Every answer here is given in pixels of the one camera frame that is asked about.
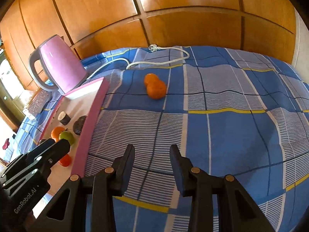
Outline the dark brown avocado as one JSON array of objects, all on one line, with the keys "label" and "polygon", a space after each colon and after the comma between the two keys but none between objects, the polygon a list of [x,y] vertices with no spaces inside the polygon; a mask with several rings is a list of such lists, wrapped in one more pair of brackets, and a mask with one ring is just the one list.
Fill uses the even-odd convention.
[{"label": "dark brown avocado", "polygon": [[83,125],[85,123],[85,120],[86,120],[87,116],[86,115],[83,115],[81,117],[78,118],[78,120],[76,120],[73,124],[73,132],[80,136],[81,135],[81,132],[82,132],[82,128],[83,128]]}]

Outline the wooden panelled headboard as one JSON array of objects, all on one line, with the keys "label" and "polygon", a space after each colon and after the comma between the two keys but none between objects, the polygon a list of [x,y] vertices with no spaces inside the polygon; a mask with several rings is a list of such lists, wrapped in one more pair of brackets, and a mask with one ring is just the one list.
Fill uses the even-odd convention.
[{"label": "wooden panelled headboard", "polygon": [[28,90],[30,54],[53,35],[78,58],[123,47],[218,46],[291,63],[296,18],[289,0],[10,0],[1,38]]}]

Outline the silver patterned box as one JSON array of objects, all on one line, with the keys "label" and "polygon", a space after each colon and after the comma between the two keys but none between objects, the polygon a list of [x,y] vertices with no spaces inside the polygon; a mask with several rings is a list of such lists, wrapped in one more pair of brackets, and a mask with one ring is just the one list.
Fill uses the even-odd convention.
[{"label": "silver patterned box", "polygon": [[51,97],[52,92],[39,88],[24,106],[24,115],[30,120],[35,120],[37,115],[42,112],[45,104],[51,99]]}]

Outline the blue plaid bed sheet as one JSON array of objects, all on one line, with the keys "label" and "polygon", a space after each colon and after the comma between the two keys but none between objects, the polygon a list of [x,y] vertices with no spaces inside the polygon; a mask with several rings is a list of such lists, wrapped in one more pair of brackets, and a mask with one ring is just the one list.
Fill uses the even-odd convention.
[{"label": "blue plaid bed sheet", "polygon": [[[107,78],[85,175],[135,146],[128,190],[114,200],[118,231],[187,231],[169,148],[206,173],[232,174],[275,231],[293,231],[308,209],[308,84],[266,55],[210,46],[151,52],[123,48],[82,60]],[[166,84],[148,97],[144,76]]]}]

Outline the green apple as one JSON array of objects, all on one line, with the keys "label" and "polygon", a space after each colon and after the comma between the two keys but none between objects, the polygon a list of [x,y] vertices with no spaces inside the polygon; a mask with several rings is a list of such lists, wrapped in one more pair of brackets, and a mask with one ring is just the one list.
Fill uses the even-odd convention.
[{"label": "green apple", "polygon": [[60,134],[59,134],[59,139],[65,139],[69,142],[70,146],[72,146],[74,143],[75,143],[75,138],[73,136],[73,134],[70,132],[70,131],[62,131]]}]

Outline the pink rimmed white tray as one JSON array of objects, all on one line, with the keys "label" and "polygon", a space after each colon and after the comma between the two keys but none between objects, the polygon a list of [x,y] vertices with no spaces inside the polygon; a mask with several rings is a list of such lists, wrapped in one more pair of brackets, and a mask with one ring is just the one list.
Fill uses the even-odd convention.
[{"label": "pink rimmed white tray", "polygon": [[49,195],[55,195],[71,175],[84,175],[87,152],[108,87],[107,78],[101,77],[70,91],[60,97],[47,118],[39,140],[50,138],[56,127],[63,127],[69,132],[65,136],[74,139],[68,153],[71,163],[62,166],[57,162],[51,168]]}]

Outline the orange fruit in tray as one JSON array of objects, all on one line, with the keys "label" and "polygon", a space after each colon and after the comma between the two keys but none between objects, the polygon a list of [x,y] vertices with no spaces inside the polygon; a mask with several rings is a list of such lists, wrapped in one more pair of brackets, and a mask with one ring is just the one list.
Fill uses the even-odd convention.
[{"label": "orange fruit in tray", "polygon": [[59,136],[61,132],[65,131],[65,128],[62,126],[54,127],[54,129],[51,131],[50,137],[55,141],[59,141]]}]

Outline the orange mandarin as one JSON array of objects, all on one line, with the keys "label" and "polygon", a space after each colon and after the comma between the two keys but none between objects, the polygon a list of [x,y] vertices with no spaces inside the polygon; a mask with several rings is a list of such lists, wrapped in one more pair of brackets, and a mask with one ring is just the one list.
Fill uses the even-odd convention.
[{"label": "orange mandarin", "polygon": [[146,87],[148,97],[154,100],[164,98],[166,90],[166,84],[161,80],[151,81]]},{"label": "orange mandarin", "polygon": [[159,77],[154,73],[148,73],[144,76],[143,83],[147,87],[150,83],[158,81]]}]

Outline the pink electric kettle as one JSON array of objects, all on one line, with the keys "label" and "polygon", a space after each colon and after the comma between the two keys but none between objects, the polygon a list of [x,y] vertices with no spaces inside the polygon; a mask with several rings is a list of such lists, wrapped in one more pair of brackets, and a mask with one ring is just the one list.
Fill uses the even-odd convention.
[{"label": "pink electric kettle", "polygon": [[[41,63],[52,85],[46,84],[39,77],[35,69],[37,61]],[[58,91],[62,95],[80,86],[87,78],[87,71],[81,61],[59,35],[48,38],[30,54],[28,70],[43,90]]]}]

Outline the red tomato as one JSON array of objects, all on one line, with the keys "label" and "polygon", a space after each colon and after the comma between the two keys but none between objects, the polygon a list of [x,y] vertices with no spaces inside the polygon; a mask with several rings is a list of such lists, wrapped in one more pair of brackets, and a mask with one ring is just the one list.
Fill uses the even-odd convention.
[{"label": "red tomato", "polygon": [[59,164],[63,167],[68,167],[72,162],[72,159],[69,154],[66,154],[59,160]]}]

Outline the dark cylinder with pale top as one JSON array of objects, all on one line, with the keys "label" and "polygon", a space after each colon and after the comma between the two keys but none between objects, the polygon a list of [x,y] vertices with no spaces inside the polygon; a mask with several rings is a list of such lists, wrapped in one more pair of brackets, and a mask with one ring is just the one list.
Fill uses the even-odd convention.
[{"label": "dark cylinder with pale top", "polygon": [[71,121],[71,118],[70,118],[70,116],[69,116],[66,112],[62,111],[62,112],[58,115],[58,121],[59,121],[62,125],[66,126],[66,125]]}]

